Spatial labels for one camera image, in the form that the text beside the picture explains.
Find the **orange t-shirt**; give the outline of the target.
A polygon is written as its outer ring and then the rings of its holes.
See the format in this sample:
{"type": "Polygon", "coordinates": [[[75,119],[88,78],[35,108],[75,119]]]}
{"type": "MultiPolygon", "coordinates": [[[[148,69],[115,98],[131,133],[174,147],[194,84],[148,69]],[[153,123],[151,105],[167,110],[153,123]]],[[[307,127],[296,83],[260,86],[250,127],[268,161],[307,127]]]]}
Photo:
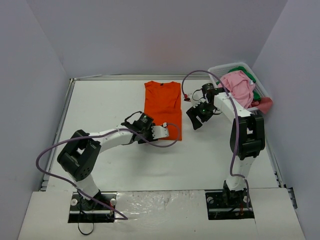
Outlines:
{"type": "Polygon", "coordinates": [[[170,123],[169,136],[165,140],[182,140],[181,84],[171,81],[160,83],[149,81],[144,84],[144,113],[152,117],[156,125],[170,123]]]}

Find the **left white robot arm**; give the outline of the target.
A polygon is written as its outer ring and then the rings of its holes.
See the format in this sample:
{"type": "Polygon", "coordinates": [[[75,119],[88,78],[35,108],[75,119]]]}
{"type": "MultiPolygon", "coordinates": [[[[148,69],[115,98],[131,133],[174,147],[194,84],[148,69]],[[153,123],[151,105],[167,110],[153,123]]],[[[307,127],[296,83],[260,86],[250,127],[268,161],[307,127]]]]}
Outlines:
{"type": "MultiPolygon", "coordinates": [[[[129,123],[127,117],[120,128],[133,130],[149,141],[155,141],[152,137],[152,127],[154,119],[149,115],[140,112],[138,120],[129,123]]],[[[68,142],[57,157],[58,163],[71,176],[76,186],[85,193],[82,203],[89,209],[97,208],[101,203],[101,191],[96,186],[91,172],[100,153],[121,145],[130,145],[133,142],[139,144],[144,141],[135,133],[130,131],[118,131],[115,128],[103,133],[87,133],[77,130],[71,138],[103,135],[113,132],[105,137],[96,139],[88,138],[68,142]]]]}

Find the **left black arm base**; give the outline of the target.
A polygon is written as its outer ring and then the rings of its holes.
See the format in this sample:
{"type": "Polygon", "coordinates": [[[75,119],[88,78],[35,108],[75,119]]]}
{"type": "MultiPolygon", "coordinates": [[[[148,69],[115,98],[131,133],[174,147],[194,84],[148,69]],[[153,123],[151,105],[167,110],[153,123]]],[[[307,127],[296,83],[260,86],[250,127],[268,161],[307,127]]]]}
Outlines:
{"type": "Polygon", "coordinates": [[[87,200],[78,192],[73,192],[68,223],[113,223],[115,213],[93,200],[87,200]]]}

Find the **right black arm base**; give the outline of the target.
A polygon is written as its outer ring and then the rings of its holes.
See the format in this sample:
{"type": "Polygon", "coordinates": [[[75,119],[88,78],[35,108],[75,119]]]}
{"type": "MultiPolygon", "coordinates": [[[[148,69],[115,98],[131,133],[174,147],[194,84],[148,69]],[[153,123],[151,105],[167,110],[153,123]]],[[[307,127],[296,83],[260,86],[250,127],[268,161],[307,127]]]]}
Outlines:
{"type": "Polygon", "coordinates": [[[205,191],[207,217],[210,221],[254,219],[252,204],[247,205],[246,193],[236,193],[227,202],[221,189],[205,191]]]}

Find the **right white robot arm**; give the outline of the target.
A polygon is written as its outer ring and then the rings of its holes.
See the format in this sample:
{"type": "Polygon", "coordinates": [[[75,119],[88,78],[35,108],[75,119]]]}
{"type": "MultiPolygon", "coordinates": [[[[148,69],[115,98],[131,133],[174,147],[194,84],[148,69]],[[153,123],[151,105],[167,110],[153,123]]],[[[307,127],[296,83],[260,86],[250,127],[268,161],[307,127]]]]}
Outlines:
{"type": "Polygon", "coordinates": [[[238,192],[248,189],[247,177],[254,160],[265,148],[264,118],[243,108],[224,88],[206,83],[194,93],[184,94],[191,103],[186,111],[194,130],[202,127],[217,112],[232,122],[229,145],[232,151],[229,175],[224,181],[222,202],[229,207],[240,200],[238,192]]]}

